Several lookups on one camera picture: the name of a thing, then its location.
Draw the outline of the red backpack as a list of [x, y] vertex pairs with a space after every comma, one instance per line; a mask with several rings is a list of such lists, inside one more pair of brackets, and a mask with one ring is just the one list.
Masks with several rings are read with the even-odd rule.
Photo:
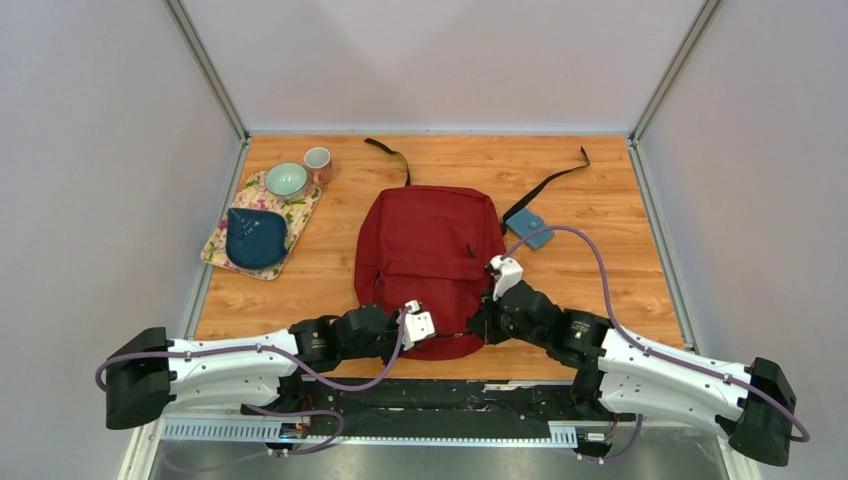
[[382, 190], [360, 227], [353, 286], [357, 300], [388, 312], [417, 300], [431, 312], [434, 337], [408, 350], [423, 361], [454, 360], [484, 345], [467, 322], [491, 285], [485, 268], [506, 251], [510, 221], [558, 171], [537, 184], [503, 215], [489, 195], [469, 187], [415, 185], [407, 180]]

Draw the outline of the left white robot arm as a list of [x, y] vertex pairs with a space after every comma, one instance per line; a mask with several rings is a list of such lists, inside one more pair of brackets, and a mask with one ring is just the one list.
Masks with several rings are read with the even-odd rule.
[[200, 341], [170, 339], [148, 328], [97, 370], [106, 396], [105, 424], [132, 429], [163, 414], [240, 404], [291, 415], [304, 405], [303, 373], [330, 385], [328, 371], [345, 360], [398, 356], [432, 336], [430, 315], [411, 301], [395, 313], [373, 304], [325, 315], [254, 337]]

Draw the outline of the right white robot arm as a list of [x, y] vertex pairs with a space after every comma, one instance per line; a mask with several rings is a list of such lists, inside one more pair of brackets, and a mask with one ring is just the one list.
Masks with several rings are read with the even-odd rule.
[[760, 463], [789, 463], [797, 398], [771, 360], [745, 365], [669, 347], [561, 308], [524, 281], [499, 298], [486, 294], [467, 325], [489, 344], [525, 341], [575, 369], [570, 404], [582, 418], [608, 411], [683, 423]]

